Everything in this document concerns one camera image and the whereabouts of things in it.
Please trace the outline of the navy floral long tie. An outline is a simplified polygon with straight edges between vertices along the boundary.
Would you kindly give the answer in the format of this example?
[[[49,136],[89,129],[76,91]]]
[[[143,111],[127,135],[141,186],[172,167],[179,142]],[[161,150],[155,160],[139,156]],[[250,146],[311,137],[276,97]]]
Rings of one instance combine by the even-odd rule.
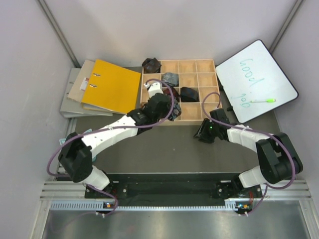
[[[177,100],[174,100],[174,106],[171,114],[167,118],[169,121],[175,121],[181,115],[181,107]]]

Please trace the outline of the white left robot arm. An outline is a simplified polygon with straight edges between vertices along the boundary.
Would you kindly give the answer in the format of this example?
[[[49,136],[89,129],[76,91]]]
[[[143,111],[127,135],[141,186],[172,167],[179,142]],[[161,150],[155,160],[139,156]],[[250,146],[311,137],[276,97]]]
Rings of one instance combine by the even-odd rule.
[[[170,113],[171,97],[156,93],[139,109],[130,111],[114,123],[88,134],[71,133],[58,156],[74,183],[96,188],[101,197],[109,197],[113,185],[107,174],[93,165],[93,158],[114,144],[142,134]]]

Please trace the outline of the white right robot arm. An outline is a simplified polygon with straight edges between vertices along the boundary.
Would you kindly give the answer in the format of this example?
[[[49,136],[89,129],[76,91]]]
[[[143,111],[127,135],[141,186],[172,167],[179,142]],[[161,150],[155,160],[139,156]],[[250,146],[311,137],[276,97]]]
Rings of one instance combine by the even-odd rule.
[[[231,180],[238,197],[246,196],[253,186],[293,179],[303,171],[303,164],[285,133],[260,133],[242,124],[230,124],[223,109],[211,111],[210,118],[203,120],[194,138],[205,143],[214,143],[219,138],[257,153],[259,165]]]

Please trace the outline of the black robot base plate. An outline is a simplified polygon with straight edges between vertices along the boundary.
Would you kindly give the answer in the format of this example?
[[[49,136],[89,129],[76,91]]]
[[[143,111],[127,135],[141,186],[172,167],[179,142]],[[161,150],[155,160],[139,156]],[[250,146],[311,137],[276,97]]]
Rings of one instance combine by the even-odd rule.
[[[122,204],[133,202],[176,202],[181,199],[199,201],[225,200],[232,197],[259,199],[262,196],[261,187],[243,189],[237,192],[229,181],[133,181],[113,182],[102,192],[86,188],[85,198],[107,198],[105,193],[115,196]]]

